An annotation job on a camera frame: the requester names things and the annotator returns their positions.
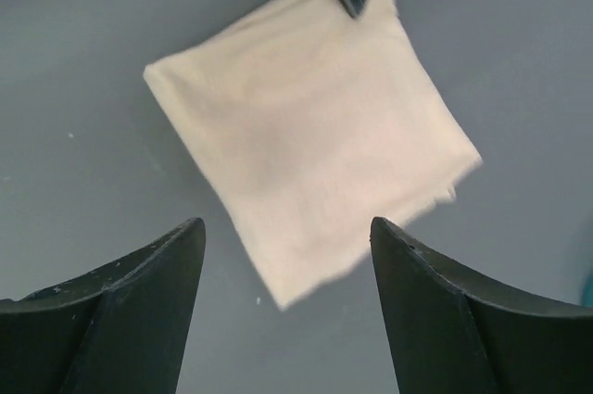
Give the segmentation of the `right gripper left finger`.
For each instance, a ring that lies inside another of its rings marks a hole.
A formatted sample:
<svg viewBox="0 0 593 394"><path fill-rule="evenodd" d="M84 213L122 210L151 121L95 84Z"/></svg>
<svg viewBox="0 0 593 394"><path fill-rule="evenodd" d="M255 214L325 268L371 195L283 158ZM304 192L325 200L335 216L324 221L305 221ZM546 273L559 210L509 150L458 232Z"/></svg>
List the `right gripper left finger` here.
<svg viewBox="0 0 593 394"><path fill-rule="evenodd" d="M173 393L206 245L190 219L89 273L1 302L4 393Z"/></svg>

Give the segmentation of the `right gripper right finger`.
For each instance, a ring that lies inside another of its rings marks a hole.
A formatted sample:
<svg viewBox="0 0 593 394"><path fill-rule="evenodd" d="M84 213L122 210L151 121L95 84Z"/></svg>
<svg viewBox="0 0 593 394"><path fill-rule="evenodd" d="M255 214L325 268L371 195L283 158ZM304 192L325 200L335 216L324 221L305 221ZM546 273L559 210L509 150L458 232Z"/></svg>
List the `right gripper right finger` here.
<svg viewBox="0 0 593 394"><path fill-rule="evenodd" d="M400 392L591 392L591 309L503 284L385 218L370 241Z"/></svg>

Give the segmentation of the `beige t shirt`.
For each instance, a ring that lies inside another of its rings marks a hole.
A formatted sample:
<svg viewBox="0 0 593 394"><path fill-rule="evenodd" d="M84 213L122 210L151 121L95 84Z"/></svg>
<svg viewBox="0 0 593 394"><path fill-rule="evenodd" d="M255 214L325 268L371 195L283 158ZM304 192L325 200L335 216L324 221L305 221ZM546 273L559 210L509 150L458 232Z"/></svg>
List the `beige t shirt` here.
<svg viewBox="0 0 593 394"><path fill-rule="evenodd" d="M482 162L395 0L271 0L144 78L281 309L349 273L372 218L414 220Z"/></svg>

